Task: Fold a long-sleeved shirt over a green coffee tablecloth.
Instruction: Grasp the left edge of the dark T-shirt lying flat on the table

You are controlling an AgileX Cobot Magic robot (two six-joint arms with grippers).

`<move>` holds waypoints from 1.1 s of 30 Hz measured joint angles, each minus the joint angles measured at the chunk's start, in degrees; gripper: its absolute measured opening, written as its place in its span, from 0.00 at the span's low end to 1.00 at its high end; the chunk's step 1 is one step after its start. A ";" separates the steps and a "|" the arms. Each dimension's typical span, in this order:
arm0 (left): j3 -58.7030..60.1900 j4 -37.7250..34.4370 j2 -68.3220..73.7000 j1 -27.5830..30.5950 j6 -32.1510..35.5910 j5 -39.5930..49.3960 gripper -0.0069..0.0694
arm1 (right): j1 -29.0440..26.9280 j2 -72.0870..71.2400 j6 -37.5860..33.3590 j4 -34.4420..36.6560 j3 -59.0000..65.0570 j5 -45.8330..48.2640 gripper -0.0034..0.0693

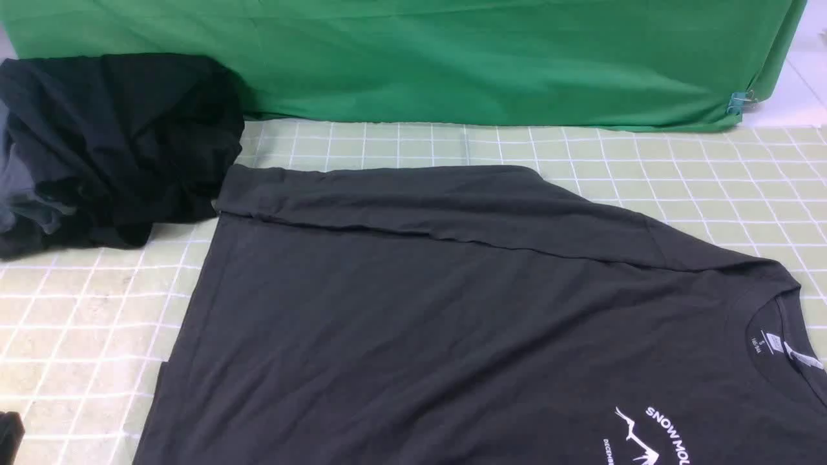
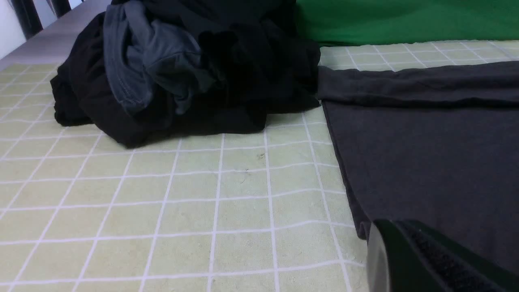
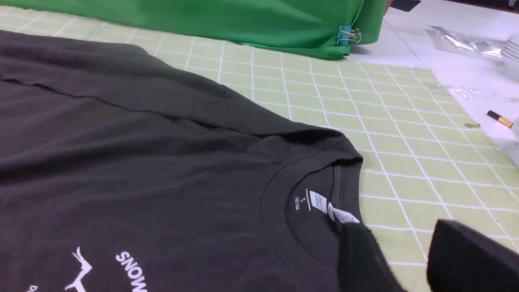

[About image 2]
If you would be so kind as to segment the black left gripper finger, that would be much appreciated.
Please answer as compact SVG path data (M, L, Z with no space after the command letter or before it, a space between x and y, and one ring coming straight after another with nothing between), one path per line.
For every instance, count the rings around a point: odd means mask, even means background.
M374 220L370 292L517 292L518 276L415 220Z

